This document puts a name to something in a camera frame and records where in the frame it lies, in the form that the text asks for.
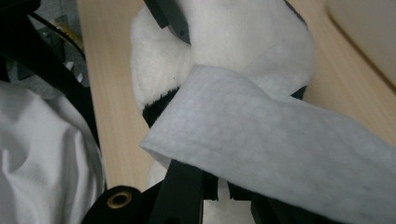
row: wire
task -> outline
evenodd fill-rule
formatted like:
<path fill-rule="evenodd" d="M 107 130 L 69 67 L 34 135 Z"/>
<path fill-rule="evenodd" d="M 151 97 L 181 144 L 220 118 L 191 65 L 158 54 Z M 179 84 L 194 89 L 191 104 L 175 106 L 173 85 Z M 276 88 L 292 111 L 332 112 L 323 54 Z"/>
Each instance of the wire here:
<path fill-rule="evenodd" d="M 29 15 L 31 17 L 33 17 L 35 20 L 41 22 L 42 24 L 44 24 L 45 26 L 47 26 L 48 28 L 50 28 L 52 31 L 56 32 L 58 35 L 60 35 L 61 37 L 63 37 L 67 42 L 69 42 L 71 45 L 73 45 L 73 47 L 76 48 L 76 50 L 78 51 L 78 53 L 81 55 L 81 57 L 84 59 L 85 61 L 85 54 L 82 51 L 81 48 L 78 47 L 78 45 L 76 44 L 76 42 L 70 38 L 67 34 L 65 34 L 63 31 L 61 31 L 60 29 L 56 28 L 56 26 L 52 25 L 49 21 L 44 20 L 42 17 L 40 17 L 39 15 L 35 14 L 34 12 L 29 13 Z"/>

